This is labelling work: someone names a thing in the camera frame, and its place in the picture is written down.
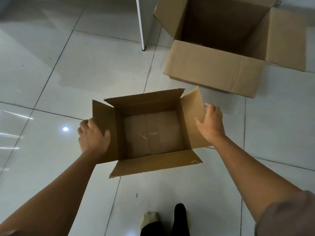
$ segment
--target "right arm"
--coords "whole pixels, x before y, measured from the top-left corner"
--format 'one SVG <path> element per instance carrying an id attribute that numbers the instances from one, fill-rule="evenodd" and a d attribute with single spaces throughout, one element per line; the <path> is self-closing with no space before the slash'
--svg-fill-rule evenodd
<path id="1" fill-rule="evenodd" d="M 204 123 L 195 119 L 198 129 L 218 151 L 255 222 L 271 203 L 301 191 L 229 139 L 224 132 L 220 108 L 209 103 L 205 105 Z"/>

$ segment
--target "cardboard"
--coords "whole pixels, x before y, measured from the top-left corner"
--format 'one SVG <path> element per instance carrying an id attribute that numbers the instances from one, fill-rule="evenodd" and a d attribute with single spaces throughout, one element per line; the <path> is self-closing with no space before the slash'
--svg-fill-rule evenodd
<path id="1" fill-rule="evenodd" d="M 101 162 L 118 160 L 110 178 L 202 163 L 192 149 L 210 146 L 195 124 L 205 118 L 199 88 L 93 100 L 93 117 L 111 142 Z"/>
<path id="2" fill-rule="evenodd" d="M 254 98 L 265 64 L 305 71 L 305 20 L 275 0 L 159 0 L 170 78 Z"/>

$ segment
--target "glossy floor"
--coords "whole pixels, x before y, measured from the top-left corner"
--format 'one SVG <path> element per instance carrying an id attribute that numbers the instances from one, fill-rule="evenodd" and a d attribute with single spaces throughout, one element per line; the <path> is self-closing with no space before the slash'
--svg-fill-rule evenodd
<path id="1" fill-rule="evenodd" d="M 285 0 L 306 10 L 314 0 Z M 267 66 L 255 99 L 201 89 L 226 134 L 302 189 L 315 192 L 315 25 L 307 72 Z M 172 38 L 155 22 L 142 51 L 134 0 L 13 0 L 0 18 L 0 222 L 79 155 L 77 127 L 92 99 L 194 85 L 163 75 Z M 215 149 L 203 164 L 108 179 L 97 165 L 70 235 L 140 235 L 146 211 L 171 227 L 185 204 L 192 235 L 253 235 L 254 221 Z"/>

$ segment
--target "black sock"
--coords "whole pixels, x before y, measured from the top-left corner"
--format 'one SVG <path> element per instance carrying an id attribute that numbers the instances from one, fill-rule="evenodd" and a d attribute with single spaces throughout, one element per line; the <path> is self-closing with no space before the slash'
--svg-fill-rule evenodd
<path id="1" fill-rule="evenodd" d="M 177 204 L 174 210 L 174 224 L 171 236 L 190 236 L 186 208 L 183 204 Z"/>

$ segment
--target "leg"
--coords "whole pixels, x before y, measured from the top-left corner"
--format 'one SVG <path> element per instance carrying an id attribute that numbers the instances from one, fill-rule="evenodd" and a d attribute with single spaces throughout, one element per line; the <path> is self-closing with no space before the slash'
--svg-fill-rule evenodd
<path id="1" fill-rule="evenodd" d="M 174 210 L 174 224 L 171 236 L 190 236 L 187 223 L 186 208 L 183 204 L 177 204 Z"/>
<path id="2" fill-rule="evenodd" d="M 163 226 L 157 212 L 147 212 L 140 223 L 140 236 L 165 236 Z"/>

